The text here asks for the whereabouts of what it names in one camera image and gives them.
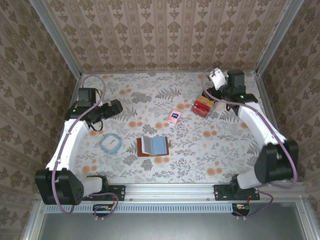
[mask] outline blue book page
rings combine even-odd
[[[167,154],[166,137],[159,136],[152,138],[152,155]]]

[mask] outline floor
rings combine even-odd
[[[89,134],[76,160],[77,175],[105,175],[112,184],[217,183],[255,164],[259,147],[248,126],[225,104],[217,104],[207,119],[190,112],[202,93],[198,72],[101,74],[106,101],[120,100],[123,112],[103,121],[103,130]],[[208,80],[206,87],[212,87]],[[262,107],[255,75],[245,72],[246,92]],[[102,89],[90,77],[85,87]],[[177,125],[167,122],[172,110],[182,112]],[[115,155],[100,147],[102,138],[116,134],[122,146]],[[136,138],[167,136],[170,154],[137,157]]]

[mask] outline wall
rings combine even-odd
[[[320,1],[305,0],[262,75],[280,130],[299,144],[299,179],[320,219]]]
[[[83,72],[254,69],[289,0],[44,0]]]
[[[0,239],[18,239],[75,79],[27,0],[0,1]]]

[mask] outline small notebook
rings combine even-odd
[[[146,154],[146,153],[143,153],[143,152],[142,152],[142,141],[141,141],[141,137],[138,137],[138,138],[136,139],[136,151],[137,151],[137,156],[138,156],[138,157],[167,156],[167,155],[169,155],[169,146],[171,146],[171,144],[169,144],[168,138],[165,136],[165,147],[166,147],[166,153],[165,153],[165,154],[160,154],[160,155]]]
[[[144,154],[149,155],[164,155],[167,154],[167,141],[166,137],[141,137],[141,150]]]

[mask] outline brown book cover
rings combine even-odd
[[[167,156],[169,155],[169,144],[168,144],[168,138],[165,137],[165,144],[166,144],[166,154],[161,154],[161,155],[150,155],[142,152],[142,142],[141,142],[141,137],[136,139],[136,148],[137,148],[137,153],[138,157],[156,157],[156,156]]]

